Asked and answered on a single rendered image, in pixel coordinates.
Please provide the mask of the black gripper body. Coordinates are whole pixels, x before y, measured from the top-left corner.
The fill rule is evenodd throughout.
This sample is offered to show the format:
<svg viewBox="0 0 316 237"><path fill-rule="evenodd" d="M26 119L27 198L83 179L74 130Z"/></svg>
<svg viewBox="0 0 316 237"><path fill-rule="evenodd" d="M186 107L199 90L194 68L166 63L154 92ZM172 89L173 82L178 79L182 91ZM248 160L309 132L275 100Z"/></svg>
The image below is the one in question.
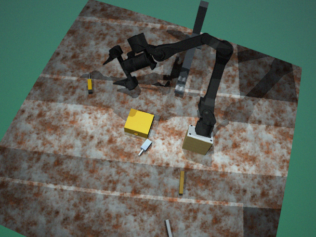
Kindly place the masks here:
<svg viewBox="0 0 316 237"><path fill-rule="evenodd" d="M128 90L133 90L135 89L135 87L138 85L138 81L136 79L135 76L131 76L130 73L131 72L135 72L137 70L139 70L139 68L137 67L134 57L128 58L126 60L123 60L123 58L121 57L121 55L123 54L123 51L120 47L120 45L116 45L113 48L111 48L109 50L110 55L113 59L117 58L123 71L125 72L125 75L127 77L127 81L126 81L126 86L128 88Z"/></svg>

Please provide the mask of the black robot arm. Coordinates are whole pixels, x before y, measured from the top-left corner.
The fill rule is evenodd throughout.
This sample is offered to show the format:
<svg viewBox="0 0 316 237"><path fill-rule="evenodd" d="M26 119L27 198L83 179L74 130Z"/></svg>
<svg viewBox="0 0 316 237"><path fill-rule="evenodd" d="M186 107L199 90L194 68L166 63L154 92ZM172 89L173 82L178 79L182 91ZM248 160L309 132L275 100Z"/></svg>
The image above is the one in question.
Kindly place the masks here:
<svg viewBox="0 0 316 237"><path fill-rule="evenodd" d="M208 45L216 50L216 60L212 76L204 97L200 97L198 109L201 118L197 121L195 131L197 135L211 138L211 132L216 123L214 116L215 96L217 94L224 68L233 54L233 46L226 40L219 40L208 33L185 39L176 43L161 44L158 46L147 44L144 33L127 39L132 49L127 53L128 58L134 57L139 69L150 66L151 70L156 67L157 62L162 62L176 53L200 46ZM153 59L154 58L154 59Z"/></svg>

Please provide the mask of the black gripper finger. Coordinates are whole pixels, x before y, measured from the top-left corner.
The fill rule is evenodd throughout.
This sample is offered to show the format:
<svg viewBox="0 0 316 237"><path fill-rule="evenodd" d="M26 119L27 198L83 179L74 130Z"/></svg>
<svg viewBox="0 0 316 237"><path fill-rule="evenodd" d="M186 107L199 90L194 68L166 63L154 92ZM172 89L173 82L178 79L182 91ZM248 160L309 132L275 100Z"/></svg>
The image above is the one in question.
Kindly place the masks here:
<svg viewBox="0 0 316 237"><path fill-rule="evenodd" d="M111 57L111 55L109 54L109 57L108 57L108 59L106 60L106 62L103 64L103 65L105 65L106 63L108 63L108 62L110 62L110 61L112 61L112 60L114 60L112 57Z"/></svg>
<svg viewBox="0 0 316 237"><path fill-rule="evenodd" d="M114 82L113 84L121 85L121 86L124 86L124 87L127 88L127 86L126 86L126 81L127 81L127 80L128 80L128 79L126 78L126 79L124 79L124 80L120 80L120 81Z"/></svg>

